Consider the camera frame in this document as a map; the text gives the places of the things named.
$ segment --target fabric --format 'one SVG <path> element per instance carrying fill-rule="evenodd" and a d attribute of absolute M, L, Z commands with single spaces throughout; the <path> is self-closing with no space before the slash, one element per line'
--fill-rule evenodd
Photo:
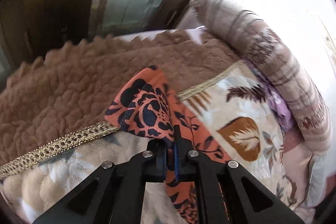
<path fill-rule="evenodd" d="M 290 151 L 286 151 L 283 155 L 283 166 L 285 167 L 286 176 L 288 176 L 292 184 L 295 186 L 295 198 L 300 204 L 307 197 L 309 186 L 309 162 L 312 157 L 312 151 L 307 147 L 305 142 L 296 145 Z"/>
<path fill-rule="evenodd" d="M 326 186 L 326 179 L 328 177 L 325 170 L 327 156 L 327 153 L 313 155 L 310 160 L 309 186 L 307 191 L 307 198 L 305 200 L 305 205 L 307 207 L 317 206 L 324 198 L 323 195 Z"/>
<path fill-rule="evenodd" d="M 125 42 L 107 36 L 90 44 L 66 43 L 48 52 L 44 62 L 23 63 L 9 77 L 0 95 L 0 165 L 103 121 L 118 90 L 150 64 L 160 65 L 179 92 L 238 59 L 218 39 L 198 45 L 183 30 L 166 31 L 153 40 Z"/>
<path fill-rule="evenodd" d="M 177 99 L 164 73 L 156 66 L 138 73 L 115 97 L 105 119 L 122 131 L 161 139 L 166 143 L 167 194 L 182 218 L 188 223 L 198 223 L 194 182 L 178 183 L 175 178 L 173 126 L 179 125 L 181 137 L 191 140 L 194 149 L 206 153 L 211 160 L 224 163 L 231 158 L 197 117 Z"/>
<path fill-rule="evenodd" d="M 202 121 L 213 137 L 208 139 L 207 145 L 215 146 L 217 141 L 223 152 L 226 151 L 232 159 L 241 162 L 273 194 L 276 194 L 290 208 L 294 208 L 297 206 L 295 200 L 299 197 L 296 196 L 295 183 L 287 177 L 281 162 L 284 145 L 282 131 L 267 99 L 266 102 L 262 99 L 263 96 L 259 95 L 260 102 L 254 101 L 254 97 L 240 97 L 232 94 L 230 89 L 242 86 L 252 89 L 258 85 L 258 80 L 243 63 L 234 69 L 231 68 L 232 66 L 219 74 L 221 77 L 215 76 L 216 81 L 209 79 L 206 85 L 202 82 L 196 87 L 179 92 L 177 96 L 181 98 L 182 115 L 188 117 L 185 112 L 192 111 L 194 114 L 191 117 L 196 116 L 199 121 Z M 244 138 L 240 140 L 246 128 L 257 128 L 253 133 L 255 136 L 253 140 L 257 141 L 251 143 L 254 146 L 246 147 L 246 140 Z M 233 142 L 230 136 L 234 137 L 234 132 L 240 132 L 240 136 L 234 138 Z M 115 164 L 125 162 L 145 150 L 148 140 L 149 138 L 118 131 L 84 143 L 56 157 L 44 160 L 20 174 L 5 178 L 4 197 L 14 212 L 26 222 L 32 223 L 103 161 L 111 160 Z M 195 145 L 202 150 L 200 143 Z M 167 195 L 166 188 L 168 187 L 161 183 L 146 184 L 142 223 L 160 223 L 159 221 L 166 224 L 185 223 Z"/>
<path fill-rule="evenodd" d="M 290 208 L 296 186 L 283 165 L 283 131 L 267 103 L 266 92 L 242 64 L 226 78 L 183 101 L 229 156 Z"/>
<path fill-rule="evenodd" d="M 281 39 L 239 0 L 190 0 L 198 20 L 250 60 L 286 101 L 315 153 L 331 145 L 328 108 L 309 75 Z"/>
<path fill-rule="evenodd" d="M 269 106 L 274 114 L 277 116 L 278 123 L 280 124 L 283 131 L 288 132 L 294 126 L 294 117 L 290 109 L 288 108 L 285 100 L 281 97 L 276 88 L 267 80 L 265 75 L 259 71 L 253 64 L 245 60 L 246 65 L 254 73 L 254 75 L 259 80 L 260 84 L 264 88 Z"/>
<path fill-rule="evenodd" d="M 305 139 L 303 138 L 301 131 L 296 123 L 294 123 L 294 126 L 286 132 L 285 134 L 285 140 L 284 140 L 284 152 L 289 152 L 301 143 L 304 143 Z M 312 154 L 312 151 L 309 149 L 307 145 L 305 145 L 306 149 L 309 150 L 309 152 Z"/>

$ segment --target textured fleece fabric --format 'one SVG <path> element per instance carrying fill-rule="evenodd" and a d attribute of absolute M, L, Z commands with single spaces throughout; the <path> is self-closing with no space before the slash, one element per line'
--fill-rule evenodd
<path fill-rule="evenodd" d="M 176 92 L 224 71 L 238 56 L 222 41 L 202 45 L 178 30 L 130 42 L 107 36 L 51 50 L 23 63 L 0 95 L 0 165 L 104 120 L 117 92 L 141 69 L 159 65 Z"/>

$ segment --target gold chain trim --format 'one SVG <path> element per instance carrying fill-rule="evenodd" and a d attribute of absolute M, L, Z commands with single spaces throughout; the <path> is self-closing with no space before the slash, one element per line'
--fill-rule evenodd
<path fill-rule="evenodd" d="M 243 60 L 239 60 L 233 63 L 229 68 L 215 76 L 212 79 L 204 81 L 198 85 L 195 85 L 183 92 L 178 93 L 177 97 L 184 101 L 204 90 L 208 87 L 215 85 L 225 77 L 227 77 L 233 70 L 235 70 L 240 65 L 244 64 Z M 34 151 L 28 152 L 15 160 L 12 160 L 2 166 L 0 166 L 0 179 L 5 177 L 21 173 L 24 169 L 29 168 L 39 162 L 56 156 L 66 150 L 74 148 L 82 143 L 92 141 L 108 134 L 114 133 L 119 129 L 111 125 L 107 121 L 98 122 L 92 126 L 83 128 L 76 132 L 65 135 L 64 137 L 58 138 L 50 143 L 41 146 Z"/>
<path fill-rule="evenodd" d="M 217 84 L 219 81 L 227 77 L 231 72 L 233 72 L 236 68 L 238 68 L 240 65 L 244 64 L 243 60 L 238 60 L 235 63 L 233 63 L 230 67 L 228 67 L 225 71 L 221 72 L 214 78 L 211 78 L 209 80 L 206 80 L 198 85 L 192 86 L 191 88 L 180 92 L 177 97 L 184 101 L 196 94 L 199 94 L 200 92 L 206 90 L 208 87 Z"/>
<path fill-rule="evenodd" d="M 31 167 L 45 159 L 56 156 L 70 148 L 76 147 L 82 143 L 101 138 L 107 134 L 117 131 L 118 128 L 114 127 L 107 121 L 98 122 L 93 126 L 89 126 L 70 133 L 56 139 L 34 151 L 10 161 L 0 167 L 0 179 L 10 175 L 18 174 L 24 169 Z"/>

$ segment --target silver bolt head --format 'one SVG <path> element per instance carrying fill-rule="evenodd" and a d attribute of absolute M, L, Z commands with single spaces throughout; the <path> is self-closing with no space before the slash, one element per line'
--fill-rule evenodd
<path fill-rule="evenodd" d="M 197 157 L 199 155 L 197 150 L 190 150 L 188 154 L 190 157 Z"/>
<path fill-rule="evenodd" d="M 103 167 L 104 169 L 108 169 L 111 168 L 113 166 L 113 162 L 106 160 L 101 164 L 101 167 Z"/>
<path fill-rule="evenodd" d="M 230 168 L 237 168 L 239 166 L 239 163 L 236 162 L 235 160 L 230 160 L 228 165 Z"/>
<path fill-rule="evenodd" d="M 149 150 L 146 150 L 146 151 L 142 152 L 142 155 L 143 155 L 145 158 L 150 158 L 151 156 L 153 156 L 153 152 L 152 152 L 152 151 L 149 151 Z"/>

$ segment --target orange leopard print fabric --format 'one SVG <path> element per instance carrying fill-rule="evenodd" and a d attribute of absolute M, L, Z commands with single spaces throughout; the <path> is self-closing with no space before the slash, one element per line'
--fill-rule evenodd
<path fill-rule="evenodd" d="M 222 150 L 197 117 L 176 97 L 166 75 L 150 66 L 134 76 L 118 93 L 105 113 L 105 119 L 122 131 L 140 137 L 163 140 L 168 148 L 166 191 L 174 207 L 190 224 L 198 223 L 194 182 L 178 182 L 174 173 L 174 131 L 180 126 L 182 138 L 212 160 L 226 162 Z"/>

